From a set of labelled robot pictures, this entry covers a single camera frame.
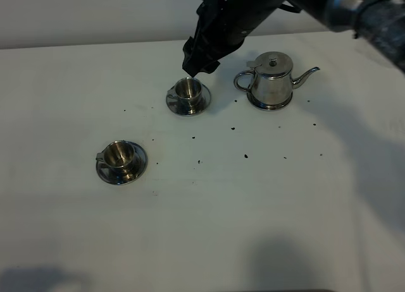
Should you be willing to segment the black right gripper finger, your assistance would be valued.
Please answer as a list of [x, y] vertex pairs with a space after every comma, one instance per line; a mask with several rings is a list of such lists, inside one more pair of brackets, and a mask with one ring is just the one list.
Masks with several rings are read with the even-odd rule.
[[195, 77], [205, 67], [205, 55], [196, 45], [193, 37], [189, 37], [183, 46], [184, 60], [182, 69], [191, 77]]
[[199, 72], [212, 74], [220, 65], [220, 62], [215, 59], [200, 58], [198, 60]]

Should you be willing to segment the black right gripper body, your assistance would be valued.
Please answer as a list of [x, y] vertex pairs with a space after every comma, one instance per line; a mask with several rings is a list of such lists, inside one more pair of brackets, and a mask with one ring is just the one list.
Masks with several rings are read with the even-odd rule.
[[208, 59], [219, 60], [238, 49], [245, 37], [275, 10], [300, 13], [293, 0], [201, 0], [196, 45]]

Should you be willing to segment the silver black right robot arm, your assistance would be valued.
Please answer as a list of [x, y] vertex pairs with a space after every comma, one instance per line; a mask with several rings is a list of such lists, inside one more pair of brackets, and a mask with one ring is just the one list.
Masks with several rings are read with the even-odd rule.
[[201, 0], [194, 36], [183, 47], [183, 70], [212, 73], [219, 60], [275, 10], [307, 12], [332, 32], [352, 30], [404, 71], [404, 4], [393, 0]]

